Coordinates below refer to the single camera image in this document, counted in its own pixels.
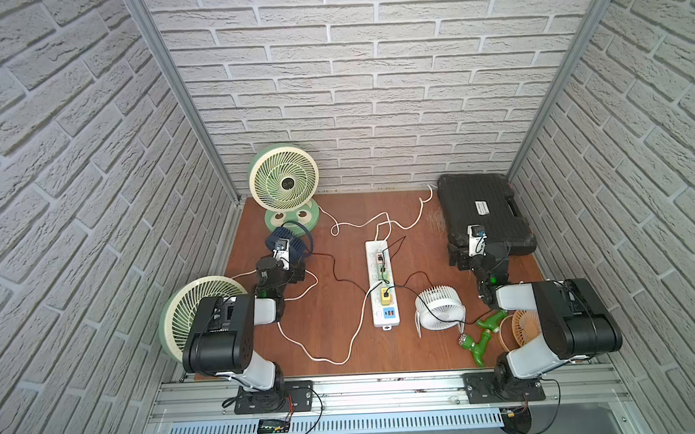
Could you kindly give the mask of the yellow USB charger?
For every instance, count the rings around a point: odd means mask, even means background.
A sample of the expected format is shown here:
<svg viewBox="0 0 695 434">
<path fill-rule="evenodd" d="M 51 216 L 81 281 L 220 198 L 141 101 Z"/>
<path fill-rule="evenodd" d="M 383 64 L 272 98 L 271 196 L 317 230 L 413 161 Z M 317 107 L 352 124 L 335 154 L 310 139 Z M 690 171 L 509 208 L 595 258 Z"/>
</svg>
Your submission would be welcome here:
<svg viewBox="0 0 695 434">
<path fill-rule="evenodd" d="M 389 292 L 389 289 L 386 287 L 383 287 L 380 290 L 380 295 L 379 295 L 379 301 L 381 302 L 382 306 L 387 306 L 391 305 L 392 301 L 392 293 Z"/>
</svg>

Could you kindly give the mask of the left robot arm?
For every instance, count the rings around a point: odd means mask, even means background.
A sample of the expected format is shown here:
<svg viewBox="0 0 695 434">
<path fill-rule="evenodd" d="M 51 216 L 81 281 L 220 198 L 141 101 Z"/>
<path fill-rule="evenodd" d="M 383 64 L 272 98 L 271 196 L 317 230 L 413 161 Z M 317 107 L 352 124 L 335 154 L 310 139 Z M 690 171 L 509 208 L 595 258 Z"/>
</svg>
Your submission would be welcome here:
<svg viewBox="0 0 695 434">
<path fill-rule="evenodd" d="M 254 351 L 254 329 L 281 321 L 286 287 L 305 279 L 305 263 L 264 257 L 256 273 L 259 281 L 252 293 L 218 292 L 198 299 L 182 365 L 189 374 L 229 380 L 243 395 L 281 397 L 282 370 Z"/>
</svg>

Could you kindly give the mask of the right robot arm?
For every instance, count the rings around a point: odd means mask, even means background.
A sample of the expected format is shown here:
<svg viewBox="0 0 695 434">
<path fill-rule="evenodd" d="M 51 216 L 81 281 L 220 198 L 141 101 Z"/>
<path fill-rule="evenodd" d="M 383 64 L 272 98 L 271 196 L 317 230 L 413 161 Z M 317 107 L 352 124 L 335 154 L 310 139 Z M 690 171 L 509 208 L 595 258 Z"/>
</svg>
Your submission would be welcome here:
<svg viewBox="0 0 695 434">
<path fill-rule="evenodd" d="M 508 385 L 532 384 L 542 375 L 573 360 L 617 352 L 623 334 L 596 290 L 586 279 L 509 284 L 507 265 L 510 248 L 489 247 L 483 239 L 468 246 L 449 244 L 449 264 L 478 277 L 479 296 L 496 313 L 475 324 L 484 329 L 481 340 L 459 338 L 479 367 L 491 335 L 511 312 L 535 313 L 540 334 L 519 349 L 502 354 L 494 370 L 494 384 L 502 391 Z"/>
</svg>

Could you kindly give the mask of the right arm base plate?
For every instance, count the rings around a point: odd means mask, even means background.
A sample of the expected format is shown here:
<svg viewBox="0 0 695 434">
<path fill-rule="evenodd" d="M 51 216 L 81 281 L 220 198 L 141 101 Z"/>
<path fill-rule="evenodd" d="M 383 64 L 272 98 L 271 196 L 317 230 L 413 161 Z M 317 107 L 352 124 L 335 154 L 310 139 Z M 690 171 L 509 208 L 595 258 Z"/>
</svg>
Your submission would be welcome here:
<svg viewBox="0 0 695 434">
<path fill-rule="evenodd" d="M 461 376 L 468 402 L 499 404 L 545 400 L 540 379 L 522 380 L 507 373 L 479 371 Z"/>
</svg>

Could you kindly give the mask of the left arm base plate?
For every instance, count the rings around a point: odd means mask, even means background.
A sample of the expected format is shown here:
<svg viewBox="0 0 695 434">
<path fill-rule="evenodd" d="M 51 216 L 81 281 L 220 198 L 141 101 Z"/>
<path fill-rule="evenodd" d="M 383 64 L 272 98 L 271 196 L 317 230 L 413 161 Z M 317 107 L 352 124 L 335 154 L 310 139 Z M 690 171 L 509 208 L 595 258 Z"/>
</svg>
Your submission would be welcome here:
<svg viewBox="0 0 695 434">
<path fill-rule="evenodd" d="M 312 380 L 294 380 L 265 392 L 239 391 L 233 403 L 236 415 L 309 412 L 314 399 Z"/>
</svg>

